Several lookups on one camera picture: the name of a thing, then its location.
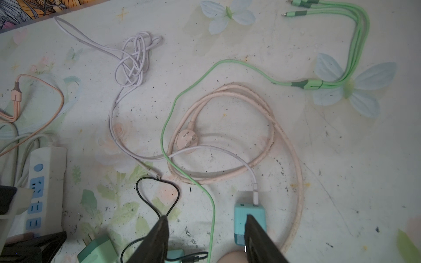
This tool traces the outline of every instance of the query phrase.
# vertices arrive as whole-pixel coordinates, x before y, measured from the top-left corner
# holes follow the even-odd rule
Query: black object
[[[12,186],[0,186],[0,215],[5,215],[9,211],[10,203],[18,189]]]
[[[128,263],[164,263],[167,257],[169,236],[168,220],[163,215],[130,257]]]
[[[140,191],[139,191],[139,183],[140,183],[140,181],[141,180],[145,180],[145,179],[151,179],[151,180],[154,180],[154,181],[157,181],[157,182],[160,182],[160,183],[166,183],[166,184],[169,184],[169,185],[171,185],[172,187],[174,187],[176,190],[177,190],[177,199],[174,201],[174,203],[173,203],[173,205],[170,207],[170,209],[168,210],[168,212],[166,213],[166,215],[165,216],[161,216],[161,214],[160,214],[160,212],[158,211],[158,209],[156,208],[156,207],[154,207],[151,203],[149,203],[145,198],[143,198],[142,197],[142,195],[140,194]],[[167,218],[168,217],[168,215],[171,213],[171,210],[174,208],[174,206],[177,204],[177,202],[179,201],[179,198],[180,198],[180,190],[178,189],[178,187],[177,187],[177,185],[175,184],[175,183],[173,183],[173,182],[171,182],[171,181],[167,181],[167,180],[162,180],[162,179],[157,179],[157,178],[155,178],[155,177],[151,177],[151,176],[145,176],[145,177],[142,177],[142,178],[140,178],[137,182],[136,182],[136,192],[137,192],[137,194],[139,195],[139,197],[140,197],[140,199],[142,199],[142,201],[143,202],[145,202],[150,208],[152,208],[152,210],[154,210],[155,211],[155,213],[157,214],[157,216],[158,216],[158,218],[159,218],[159,220],[158,220],[158,222],[155,224],[155,226],[154,226],[154,228],[158,225],[158,223],[160,223],[160,220],[161,220],[161,218],[162,217],[165,217],[165,218]],[[121,255],[120,255],[120,263],[123,263],[123,255],[124,255],[124,252],[131,246],[131,245],[133,245],[133,244],[135,244],[135,243],[137,243],[137,242],[140,242],[140,241],[142,241],[143,240],[143,242],[142,242],[142,244],[138,247],[138,249],[137,250],[139,250],[140,249],[140,247],[141,246],[143,246],[146,242],[149,242],[148,240],[147,240],[147,237],[152,233],[152,231],[154,230],[154,228],[148,233],[148,235],[147,236],[144,236],[144,237],[141,237],[141,238],[138,238],[138,239],[135,239],[135,240],[133,240],[132,242],[130,242],[130,244],[128,244],[124,249],[123,249],[123,251],[121,252]],[[179,258],[174,258],[174,259],[169,259],[169,258],[166,258],[166,255],[167,255],[167,250],[168,249],[166,249],[165,250],[165,257],[164,257],[164,260],[166,260],[166,261],[168,261],[168,262],[174,262],[174,261],[179,261],[179,260],[181,260],[183,263],[189,263],[189,262],[197,262],[197,261],[199,261],[199,260],[201,260],[201,259],[205,259],[205,258],[207,258],[208,257],[208,252],[196,252],[196,253],[192,253],[192,254],[188,254],[188,255],[184,255],[184,256],[182,256],[182,257],[179,257]],[[135,256],[135,254],[133,254],[132,256],[131,256],[131,258],[130,258],[130,260],[129,260],[129,262],[134,262],[134,261],[131,261],[132,260],[132,258],[134,258],[134,256]],[[133,260],[136,260],[135,262],[143,262],[143,261],[139,261],[139,259],[133,259]]]
[[[6,244],[0,263],[50,263],[66,241],[65,231]]]
[[[247,247],[247,261],[249,263],[288,263],[266,232],[252,215],[247,216],[245,223],[245,245]],[[142,244],[136,249],[127,263],[164,263],[167,261],[182,260],[183,263],[197,262],[206,257],[198,252],[177,259],[165,259],[168,250],[168,220],[161,216],[146,237],[141,238]]]
[[[244,237],[249,263],[288,263],[252,215],[247,216]]]

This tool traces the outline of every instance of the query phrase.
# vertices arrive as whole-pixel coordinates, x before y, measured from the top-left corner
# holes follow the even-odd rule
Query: teal charger
[[[252,215],[266,232],[266,211],[262,205],[247,203],[234,206],[234,240],[237,245],[245,246],[244,233],[247,215]]]

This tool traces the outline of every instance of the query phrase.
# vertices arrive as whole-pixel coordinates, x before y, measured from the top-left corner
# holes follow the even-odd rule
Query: cable connector
[[[305,0],[288,0],[287,2],[295,6],[301,6],[306,8],[310,8],[312,5],[312,1],[309,2]]]
[[[318,90],[323,85],[323,80],[303,80],[293,82],[291,86],[300,87],[305,90]]]
[[[19,82],[15,82],[15,88],[12,89],[11,96],[13,101],[22,101],[22,92],[19,89]]]
[[[307,10],[286,12],[285,14],[282,14],[282,15],[286,17],[293,17],[293,16],[305,16],[306,14],[307,14]]]
[[[182,263],[194,263],[194,262],[198,262],[199,260],[201,260],[201,258],[199,256],[195,256],[195,257],[183,259],[181,262]]]

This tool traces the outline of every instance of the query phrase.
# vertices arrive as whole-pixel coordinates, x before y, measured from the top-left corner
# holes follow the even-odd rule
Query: power plug
[[[199,139],[197,134],[190,129],[182,130],[179,132],[176,138],[176,146],[178,150],[189,148],[191,146],[197,146]],[[185,153],[192,153],[194,150],[186,151]]]
[[[234,206],[234,240],[245,246],[244,233],[247,215],[252,215],[266,232],[266,211],[262,205],[239,203]]]
[[[86,247],[77,255],[79,263],[114,263],[118,256],[107,235],[83,238]]]

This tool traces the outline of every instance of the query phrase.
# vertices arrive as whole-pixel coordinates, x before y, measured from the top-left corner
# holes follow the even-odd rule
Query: charger
[[[79,263],[114,263],[118,256],[107,235],[83,238],[86,247],[77,255]]]
[[[234,240],[237,245],[245,246],[244,233],[247,215],[252,215],[266,232],[266,211],[262,205],[237,203],[234,206]]]

